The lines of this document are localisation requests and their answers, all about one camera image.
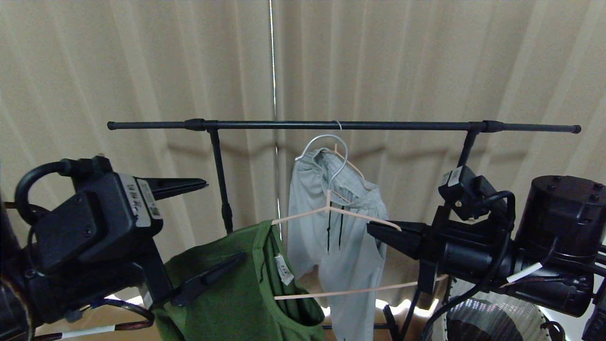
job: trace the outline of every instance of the green garment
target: green garment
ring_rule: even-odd
[[[270,220],[191,248],[168,261],[166,270],[173,286],[178,286],[241,251],[246,259],[191,305],[175,307],[169,302],[153,311],[162,339],[324,340],[324,313],[316,300],[273,298],[307,292],[294,280],[282,283],[274,257],[286,258],[286,253]]]

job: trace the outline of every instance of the gray pants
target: gray pants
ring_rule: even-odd
[[[330,177],[343,164],[336,155],[308,152],[295,162],[290,183],[288,215],[308,212],[326,204]],[[331,204],[347,211],[387,219],[379,188],[348,166],[335,178]],[[308,215],[288,221],[288,259],[296,278],[318,265],[324,291],[346,291],[379,286],[386,245],[366,233],[367,220],[338,213]],[[333,331],[338,340],[372,340],[376,292],[328,298]]]

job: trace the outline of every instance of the hanger hook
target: hanger hook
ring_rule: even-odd
[[[343,158],[343,165],[341,165],[341,167],[336,171],[335,174],[333,174],[333,176],[330,178],[330,181],[328,182],[328,190],[330,190],[330,185],[332,185],[333,180],[336,178],[337,175],[339,175],[339,173],[341,173],[341,171],[343,170],[343,168],[345,168],[345,165],[347,164],[347,158],[349,156],[349,151],[347,149],[347,144],[345,143],[345,141],[343,141],[342,138],[338,137],[337,135],[334,134],[322,134],[322,135],[318,135],[314,138],[311,139],[311,141],[309,141],[309,143],[307,144],[307,146],[305,146],[305,149],[303,149],[303,153],[301,153],[301,155],[299,155],[298,157],[295,158],[295,161],[300,160],[303,155],[305,155],[305,153],[307,153],[307,149],[309,149],[309,146],[311,146],[312,143],[314,143],[314,141],[316,141],[319,138],[324,138],[324,137],[332,137],[336,140],[338,140],[339,142],[341,142],[341,144],[343,145],[343,148],[345,149],[345,157]]]

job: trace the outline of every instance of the black clothes rack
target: black clothes rack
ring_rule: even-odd
[[[221,215],[227,233],[233,232],[231,207],[227,198],[227,187],[225,185],[225,173],[223,160],[221,158],[221,146],[219,142],[219,129],[327,129],[327,130],[448,130],[466,131],[463,149],[457,162],[457,167],[467,163],[471,148],[480,133],[496,133],[502,131],[526,131],[526,132],[567,132],[579,133],[581,126],[565,126],[553,124],[519,124],[503,123],[499,121],[475,121],[475,122],[374,122],[374,121],[218,121],[194,118],[187,121],[173,122],[108,122],[110,130],[116,129],[187,129],[198,132],[208,132],[213,146],[219,191],[221,193]],[[391,339],[401,341],[404,339],[419,299],[420,290],[415,291],[408,314],[401,331],[395,322],[389,305],[383,309],[386,324],[375,325],[375,328],[389,329]]]

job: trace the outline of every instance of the bolt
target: bolt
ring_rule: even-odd
[[[27,279],[32,279],[32,278],[36,277],[36,271],[34,271],[34,269],[25,270],[25,277]]]

